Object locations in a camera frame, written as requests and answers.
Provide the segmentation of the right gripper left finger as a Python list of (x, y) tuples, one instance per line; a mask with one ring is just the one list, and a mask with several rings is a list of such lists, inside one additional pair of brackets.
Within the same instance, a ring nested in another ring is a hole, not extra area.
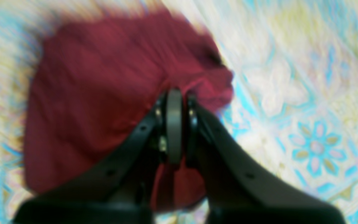
[(161, 163), (181, 161), (182, 94), (162, 94), (132, 133), (81, 176), (26, 201), (14, 224), (155, 224), (150, 207)]

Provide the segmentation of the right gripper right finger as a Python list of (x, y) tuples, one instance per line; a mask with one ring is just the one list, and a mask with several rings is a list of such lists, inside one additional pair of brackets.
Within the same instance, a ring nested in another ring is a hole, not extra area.
[(207, 224), (344, 224), (341, 212), (258, 164), (195, 96), (186, 102), (186, 163), (203, 177)]

